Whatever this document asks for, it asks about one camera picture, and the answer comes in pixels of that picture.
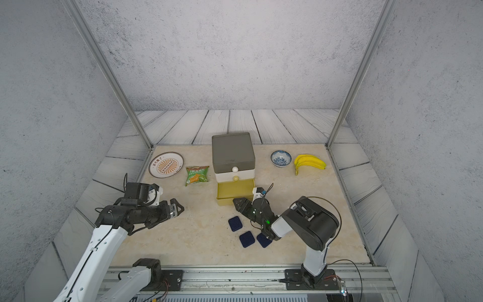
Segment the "navy brooch box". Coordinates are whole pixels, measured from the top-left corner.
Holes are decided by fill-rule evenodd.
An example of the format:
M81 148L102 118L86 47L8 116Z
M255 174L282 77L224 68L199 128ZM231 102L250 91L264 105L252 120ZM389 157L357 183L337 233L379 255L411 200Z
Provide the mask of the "navy brooch box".
M228 220L228 224L232 232L236 232L243 228L242 221L239 216L234 216Z
M272 240L267 238L264 234L259 234L258 236L256 236L256 239L261 247L264 249L272 243Z
M251 231L247 231L239 236L243 248L247 248L255 243L255 237Z

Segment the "three-tier drawer cabinet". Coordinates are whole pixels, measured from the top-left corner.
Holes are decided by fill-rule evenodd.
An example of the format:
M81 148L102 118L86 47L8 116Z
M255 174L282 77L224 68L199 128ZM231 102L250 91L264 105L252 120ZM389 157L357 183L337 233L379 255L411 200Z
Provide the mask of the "three-tier drawer cabinet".
M255 187L255 152L249 132L212 136L216 201L230 206L236 198L252 199Z

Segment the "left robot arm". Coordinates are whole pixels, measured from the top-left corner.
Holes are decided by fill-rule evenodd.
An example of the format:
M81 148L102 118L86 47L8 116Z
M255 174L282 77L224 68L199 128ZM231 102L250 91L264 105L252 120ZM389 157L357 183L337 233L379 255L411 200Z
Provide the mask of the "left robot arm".
M99 295L109 266L124 240L141 229L153 227L179 216L184 207L176 200L158 206L113 205L105 207L83 256L56 301L130 301L142 291L165 298L180 291L183 271L163 270L158 259L143 258L106 293Z

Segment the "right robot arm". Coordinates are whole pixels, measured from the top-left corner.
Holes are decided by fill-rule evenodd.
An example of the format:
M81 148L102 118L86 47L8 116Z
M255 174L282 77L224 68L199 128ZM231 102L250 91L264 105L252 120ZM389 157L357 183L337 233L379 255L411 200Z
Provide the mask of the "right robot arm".
M302 196L281 215L275 215L264 195L254 200L235 198L235 210L259 225L257 236L262 243L278 241L294 232L305 244L306 253L301 268L288 269L280 282L288 290L335 289L333 270L328 270L327 252L342 227L342 217L334 215L309 197Z

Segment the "green snack bag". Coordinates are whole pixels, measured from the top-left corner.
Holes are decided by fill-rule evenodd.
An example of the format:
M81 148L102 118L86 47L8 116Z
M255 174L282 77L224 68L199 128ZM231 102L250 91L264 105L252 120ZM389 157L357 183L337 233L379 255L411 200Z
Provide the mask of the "green snack bag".
M185 186L198 182L208 182L209 166L190 166L186 167L187 179Z

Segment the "round patterned plate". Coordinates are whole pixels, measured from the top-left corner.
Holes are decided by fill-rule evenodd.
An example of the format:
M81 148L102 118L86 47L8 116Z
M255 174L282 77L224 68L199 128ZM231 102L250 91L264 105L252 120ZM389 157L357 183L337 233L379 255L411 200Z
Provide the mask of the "round patterned plate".
M184 166L184 158L176 152L166 152L155 156L148 165L148 172L158 179L176 175Z

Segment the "blue white porcelain bowl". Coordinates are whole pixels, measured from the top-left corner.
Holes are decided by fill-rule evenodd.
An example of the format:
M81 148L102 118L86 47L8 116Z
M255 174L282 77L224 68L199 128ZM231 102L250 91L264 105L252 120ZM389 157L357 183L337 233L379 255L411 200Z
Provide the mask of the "blue white porcelain bowl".
M276 167L288 167L292 162L292 157L285 150L277 150L270 155L270 160Z

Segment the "yellow banana bunch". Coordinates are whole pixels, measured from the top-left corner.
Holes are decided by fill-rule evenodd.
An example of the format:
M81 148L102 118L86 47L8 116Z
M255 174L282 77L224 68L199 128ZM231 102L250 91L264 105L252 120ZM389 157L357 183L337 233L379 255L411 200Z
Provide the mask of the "yellow banana bunch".
M297 156L294 161L296 176L299 174L299 168L302 166L310 166L320 170L325 170L327 167L327 164L316 156L309 155L309 154L301 154Z

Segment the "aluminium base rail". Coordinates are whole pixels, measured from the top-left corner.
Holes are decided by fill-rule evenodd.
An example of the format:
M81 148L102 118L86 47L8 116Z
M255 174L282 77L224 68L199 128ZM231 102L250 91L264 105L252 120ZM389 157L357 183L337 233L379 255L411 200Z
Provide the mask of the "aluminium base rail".
M298 266L164 266L167 293L227 294L329 294L343 301L399 301L385 267L338 262L328 266L314 285L304 281Z

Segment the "left frame post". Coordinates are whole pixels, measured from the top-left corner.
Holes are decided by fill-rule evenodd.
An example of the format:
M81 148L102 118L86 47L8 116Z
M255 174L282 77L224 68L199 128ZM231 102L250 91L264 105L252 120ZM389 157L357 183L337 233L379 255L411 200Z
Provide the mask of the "left frame post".
M62 4L68 12L69 16L71 17L71 20L77 28L81 38L84 40L84 43L88 47L90 53L93 55L95 61L101 69L101 72L103 73L109 86L113 90L117 100L121 104L129 120L132 122L135 130L141 136L143 143L147 146L149 150L152 150L153 143L151 139L148 138L148 135L146 134L146 131L142 126L139 118L137 117L132 105L130 104L124 90L120 86L119 81L114 75L112 68L109 66L109 63L104 56L98 42L96 41L91 29L89 28L89 25L84 19L78 4L74 0L62 0Z

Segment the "frame post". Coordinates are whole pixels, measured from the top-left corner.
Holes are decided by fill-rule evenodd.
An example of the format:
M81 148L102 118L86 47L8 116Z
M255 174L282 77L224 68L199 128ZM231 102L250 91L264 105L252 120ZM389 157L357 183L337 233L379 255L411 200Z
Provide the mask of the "frame post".
M98 42L96 41L91 29L89 28L89 25L84 19L78 4L74 0L62 0L62 4L68 12L69 16L71 17L71 20L77 28L81 38L84 40L84 43L88 47L90 53L93 55L95 61L101 69L101 72L103 73L109 86L113 90L117 100L121 104L129 120L132 122L135 130L141 136L143 143L147 146L149 150L152 150L153 143L151 139L148 138L148 135L146 134L146 131L142 126L139 118L137 117L132 105L130 104L124 90L120 86L119 81L114 75L112 68L109 66L109 63L104 56Z
M332 145L335 143L336 138L338 136L338 133L340 129L342 128L343 122L346 119L348 112L350 111L350 108L355 100L355 97L357 95L358 89L360 88L364 76L367 73L367 70L371 64L371 60L376 53L376 50L382 40L382 37L384 35L384 32L391 20L391 16L394 12L394 9L396 7L396 0L387 0L384 3L384 6L382 7L381 14L379 16L379 19L377 20L376 26L374 31L372 32L372 35L369 39L369 42L366 46L364 55L361 59L361 62L359 64L359 67L357 69L357 72L353 78L352 84L350 85L350 88L348 90L348 93L342 103L342 106L339 110L339 114L337 116L337 119L335 120L335 124L333 126L333 129L329 135L328 142L326 144L327 150L330 150L332 148Z

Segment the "right frame post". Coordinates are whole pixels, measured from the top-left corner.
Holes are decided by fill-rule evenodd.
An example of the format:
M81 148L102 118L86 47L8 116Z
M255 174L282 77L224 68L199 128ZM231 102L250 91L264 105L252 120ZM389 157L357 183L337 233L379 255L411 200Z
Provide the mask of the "right frame post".
M343 122L346 119L348 112L350 111L350 108L355 100L355 97L357 95L358 89L360 88L364 76L367 73L367 70L371 64L371 60L376 53L376 50L382 40L382 37L384 35L384 32L391 20L391 16L394 12L394 9L396 7L396 0L387 0L384 3L384 6L382 7L381 14L379 16L379 19L377 20L376 26L374 31L372 32L372 35L369 39L369 42L366 46L364 55L361 59L361 62L359 64L359 67L357 69L357 72L353 78L352 84L350 85L350 88L348 90L348 93L342 103L342 106L339 110L339 114L337 116L337 119L335 120L335 124L333 126L333 129L329 135L328 142L326 144L327 150L330 150L332 148L332 145L335 143L336 138L338 136L338 133L340 129L342 128Z

